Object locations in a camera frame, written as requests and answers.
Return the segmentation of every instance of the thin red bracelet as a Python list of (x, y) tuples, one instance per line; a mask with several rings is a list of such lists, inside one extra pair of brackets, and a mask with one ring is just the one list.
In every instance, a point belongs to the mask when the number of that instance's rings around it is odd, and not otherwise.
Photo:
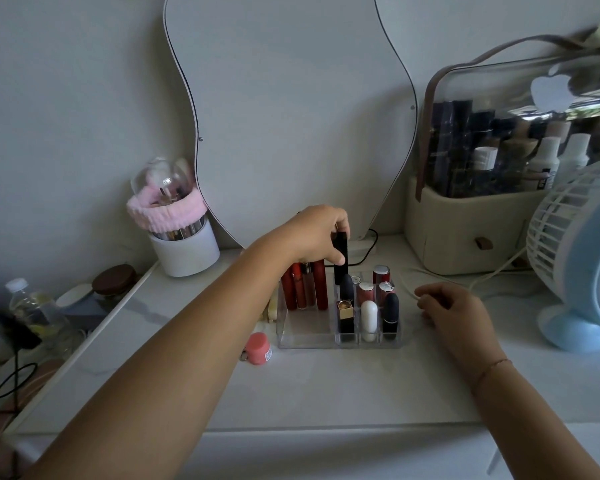
[(509, 359), (500, 359), (492, 363), (490, 366), (488, 366), (485, 370), (482, 371), (482, 373), (478, 376), (478, 379), (475, 380), (473, 386), (471, 387), (472, 396), (475, 396), (476, 391), (478, 391), (478, 387), (480, 387), (480, 384), (482, 384), (482, 381), (485, 379), (485, 377), (489, 375), (489, 372), (494, 370), (497, 366), (504, 362), (512, 363)]

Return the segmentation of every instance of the fan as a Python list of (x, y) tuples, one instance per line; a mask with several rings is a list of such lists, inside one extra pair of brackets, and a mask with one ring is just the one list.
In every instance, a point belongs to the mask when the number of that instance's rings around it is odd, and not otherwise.
[(600, 161), (547, 193), (529, 223), (527, 254), (564, 303), (538, 314), (545, 338), (570, 352), (600, 350)]

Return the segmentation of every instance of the white wall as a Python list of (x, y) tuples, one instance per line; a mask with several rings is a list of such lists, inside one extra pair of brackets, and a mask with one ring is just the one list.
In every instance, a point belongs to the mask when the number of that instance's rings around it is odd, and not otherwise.
[[(190, 153), (194, 138), (163, 1), (0, 0), (0, 304), (16, 276), (58, 294), (107, 266), (154, 261), (125, 212), (128, 178), (154, 156)], [(377, 3), (419, 95), (442, 64), (600, 19), (600, 0)], [(378, 231), (401, 231), (404, 182)]]

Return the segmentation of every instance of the clear acrylic organizer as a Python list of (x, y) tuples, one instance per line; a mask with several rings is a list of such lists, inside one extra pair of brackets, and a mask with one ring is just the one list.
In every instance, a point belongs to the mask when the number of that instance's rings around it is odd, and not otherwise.
[[(350, 275), (360, 277), (362, 282), (373, 282), (373, 272), (359, 271)], [(358, 287), (354, 286), (354, 332), (339, 333), (336, 303), (340, 290), (333, 281), (333, 273), (327, 273), (327, 293), (329, 307), (318, 310), (314, 305), (304, 310), (288, 310), (282, 286), (278, 288), (278, 315), (276, 335), (281, 349), (396, 349), (403, 345), (402, 325), (398, 320), (396, 332), (384, 333), (382, 308), (378, 305), (376, 336), (372, 341), (369, 334), (363, 337), (360, 325)], [(374, 300), (378, 304), (377, 286), (374, 287)]]

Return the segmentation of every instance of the pink fabric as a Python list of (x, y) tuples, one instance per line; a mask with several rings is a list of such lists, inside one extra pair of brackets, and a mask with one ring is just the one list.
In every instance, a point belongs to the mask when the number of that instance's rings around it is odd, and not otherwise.
[(160, 190), (147, 186), (127, 202), (129, 215), (140, 228), (151, 232), (174, 231), (199, 221), (207, 212), (207, 205), (197, 187), (182, 200), (151, 207), (152, 202), (159, 199)]

